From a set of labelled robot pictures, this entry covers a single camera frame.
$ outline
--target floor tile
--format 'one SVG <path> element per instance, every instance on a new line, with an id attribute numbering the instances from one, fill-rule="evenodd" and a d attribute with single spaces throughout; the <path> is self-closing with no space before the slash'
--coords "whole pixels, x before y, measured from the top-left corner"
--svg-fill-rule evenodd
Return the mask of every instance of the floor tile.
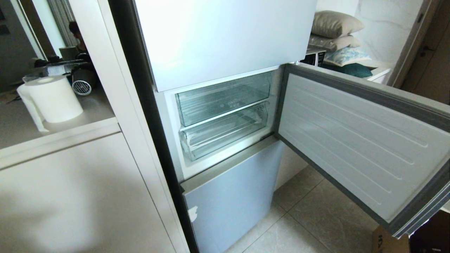
<path id="1" fill-rule="evenodd" d="M 323 180 L 289 212 L 334 253 L 370 253 L 378 224 Z"/>
<path id="2" fill-rule="evenodd" d="M 225 253 L 242 253 L 253 242 L 256 241 L 264 232 L 266 232 L 270 226 L 275 224 L 284 214 L 284 211 L 275 202 L 272 202 L 269 213 L 260 220 L 249 232 L 247 232 L 239 241 L 231 246 Z"/>
<path id="3" fill-rule="evenodd" d="M 331 253 L 304 227 L 286 214 L 245 253 Z"/>
<path id="4" fill-rule="evenodd" d="M 275 191 L 274 201 L 289 211 L 322 180 L 323 177 L 313 167 L 308 166 Z"/>

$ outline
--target shelf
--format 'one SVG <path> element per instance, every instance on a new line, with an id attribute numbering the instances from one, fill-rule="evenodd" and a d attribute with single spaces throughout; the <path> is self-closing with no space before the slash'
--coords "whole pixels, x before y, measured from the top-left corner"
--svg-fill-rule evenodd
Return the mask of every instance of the shelf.
<path id="1" fill-rule="evenodd" d="M 194 161 L 267 126 L 268 102 L 262 102 L 180 131 L 184 152 Z"/>
<path id="2" fill-rule="evenodd" d="M 60 123 L 43 122 L 49 132 L 39 132 L 21 100 L 0 104 L 0 169 L 40 155 L 120 132 L 103 89 L 77 96 L 83 113 Z"/>
<path id="3" fill-rule="evenodd" d="M 175 95 L 184 127 L 269 97 L 272 72 L 244 77 Z"/>

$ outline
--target blue patterned pillow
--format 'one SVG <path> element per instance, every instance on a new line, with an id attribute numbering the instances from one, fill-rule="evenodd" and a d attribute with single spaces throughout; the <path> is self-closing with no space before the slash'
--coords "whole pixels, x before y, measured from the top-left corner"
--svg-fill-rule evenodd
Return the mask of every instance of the blue patterned pillow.
<path id="1" fill-rule="evenodd" d="M 324 63 L 342 67 L 361 60 L 371 60 L 371 58 L 357 48 L 344 47 L 336 52 L 326 53 Z"/>

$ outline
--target freezer drawer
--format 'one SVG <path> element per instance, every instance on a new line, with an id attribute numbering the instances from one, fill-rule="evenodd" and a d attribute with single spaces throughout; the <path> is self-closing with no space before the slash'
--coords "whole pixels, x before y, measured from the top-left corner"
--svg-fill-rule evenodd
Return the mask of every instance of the freezer drawer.
<path id="1" fill-rule="evenodd" d="M 251 107 L 180 131 L 184 152 L 194 161 L 267 126 L 267 104 Z"/>
<path id="2" fill-rule="evenodd" d="M 268 213 L 283 148 L 268 137 L 181 184 L 200 252 L 224 252 Z"/>
<path id="3" fill-rule="evenodd" d="M 176 94 L 181 124 L 187 127 L 268 98 L 272 72 Z"/>

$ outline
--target fan grille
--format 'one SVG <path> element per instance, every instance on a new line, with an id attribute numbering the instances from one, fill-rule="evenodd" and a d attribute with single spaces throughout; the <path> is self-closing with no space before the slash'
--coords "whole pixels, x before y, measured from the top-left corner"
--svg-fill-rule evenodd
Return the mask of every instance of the fan grille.
<path id="1" fill-rule="evenodd" d="M 92 91 L 92 87 L 89 83 L 78 80 L 72 83 L 72 89 L 77 95 L 88 95 Z"/>

